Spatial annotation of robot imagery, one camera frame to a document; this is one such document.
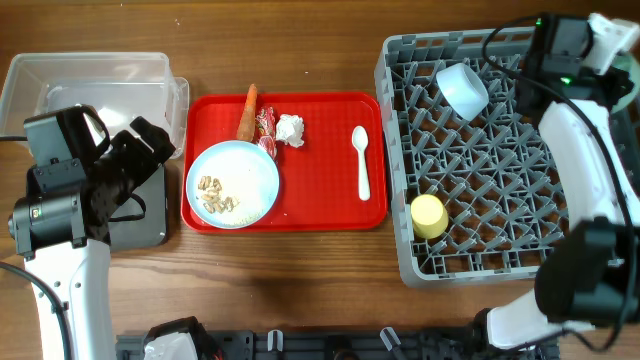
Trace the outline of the peanut shells food scraps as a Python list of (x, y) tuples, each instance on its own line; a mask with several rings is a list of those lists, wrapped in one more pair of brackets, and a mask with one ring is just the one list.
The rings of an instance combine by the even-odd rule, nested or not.
[(237, 198), (223, 193), (220, 180), (209, 175), (200, 177), (196, 198), (209, 214), (232, 212), (239, 205)]

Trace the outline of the large light blue plate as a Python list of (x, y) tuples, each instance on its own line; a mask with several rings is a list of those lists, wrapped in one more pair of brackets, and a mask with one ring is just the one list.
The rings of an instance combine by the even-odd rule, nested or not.
[[(196, 198), (203, 175), (218, 178), (223, 193), (239, 200), (226, 213), (209, 214)], [(275, 161), (255, 144), (239, 140), (223, 141), (197, 155), (185, 179), (186, 214), (195, 221), (222, 230), (247, 228), (263, 219), (275, 205), (280, 176)]]

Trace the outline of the orange carrot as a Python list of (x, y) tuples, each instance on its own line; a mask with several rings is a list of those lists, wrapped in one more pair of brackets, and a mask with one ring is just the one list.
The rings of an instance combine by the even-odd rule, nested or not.
[(243, 112), (236, 132), (240, 141), (252, 142), (255, 135), (255, 116), (258, 90), (255, 84), (249, 86)]

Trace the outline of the red snack wrapper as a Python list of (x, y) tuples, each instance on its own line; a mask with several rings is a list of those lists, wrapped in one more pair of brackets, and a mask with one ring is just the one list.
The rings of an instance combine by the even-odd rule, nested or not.
[(277, 147), (274, 109), (270, 106), (262, 107), (256, 115), (255, 121), (258, 129), (258, 147), (275, 160)]

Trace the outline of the white tissue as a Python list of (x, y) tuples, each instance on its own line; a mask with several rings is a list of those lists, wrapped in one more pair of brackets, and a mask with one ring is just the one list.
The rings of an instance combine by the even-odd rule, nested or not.
[(304, 120), (298, 115), (282, 114), (276, 123), (276, 140), (299, 148), (304, 144)]

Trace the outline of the white plastic spoon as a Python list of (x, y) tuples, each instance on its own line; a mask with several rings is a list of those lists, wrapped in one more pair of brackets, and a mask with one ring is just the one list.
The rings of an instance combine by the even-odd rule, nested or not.
[(371, 196), (365, 151), (369, 144), (368, 135), (363, 126), (356, 126), (352, 133), (352, 145), (357, 152), (358, 160), (358, 195), (362, 201), (368, 201)]

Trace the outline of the yellow cup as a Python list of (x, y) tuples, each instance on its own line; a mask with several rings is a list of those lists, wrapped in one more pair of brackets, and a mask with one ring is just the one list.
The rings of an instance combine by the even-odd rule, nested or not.
[(410, 204), (414, 232), (424, 239), (442, 235), (448, 227), (448, 213), (443, 203), (434, 195), (416, 197)]

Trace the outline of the light blue small bowl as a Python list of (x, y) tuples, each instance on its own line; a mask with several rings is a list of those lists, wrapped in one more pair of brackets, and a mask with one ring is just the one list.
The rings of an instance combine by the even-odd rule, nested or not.
[(486, 86), (466, 64), (458, 63), (439, 71), (436, 82), (444, 99), (466, 121), (475, 119), (489, 103)]

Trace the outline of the mint green bowl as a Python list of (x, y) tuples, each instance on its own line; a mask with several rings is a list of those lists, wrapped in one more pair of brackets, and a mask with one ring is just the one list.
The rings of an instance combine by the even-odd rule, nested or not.
[(616, 69), (627, 72), (632, 85), (631, 90), (621, 97), (613, 106), (611, 113), (617, 113), (625, 109), (638, 95), (640, 67), (639, 62), (631, 54), (618, 55), (612, 63), (612, 66)]

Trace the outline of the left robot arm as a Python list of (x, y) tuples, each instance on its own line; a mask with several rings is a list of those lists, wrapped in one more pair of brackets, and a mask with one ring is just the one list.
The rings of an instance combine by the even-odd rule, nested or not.
[(109, 225), (175, 151), (166, 131), (143, 117), (100, 142), (90, 122), (106, 127), (86, 105), (24, 122), (35, 164), (8, 221), (24, 265), (8, 269), (32, 285), (46, 359), (115, 358)]

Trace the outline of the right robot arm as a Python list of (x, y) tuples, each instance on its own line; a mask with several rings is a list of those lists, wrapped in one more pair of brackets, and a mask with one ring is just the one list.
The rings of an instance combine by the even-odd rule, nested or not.
[(478, 315), (489, 350), (509, 354), (639, 319), (639, 199), (610, 132), (639, 83), (615, 61), (639, 38), (636, 23), (540, 13), (516, 83), (516, 110), (552, 154), (569, 231), (536, 273), (533, 288)]

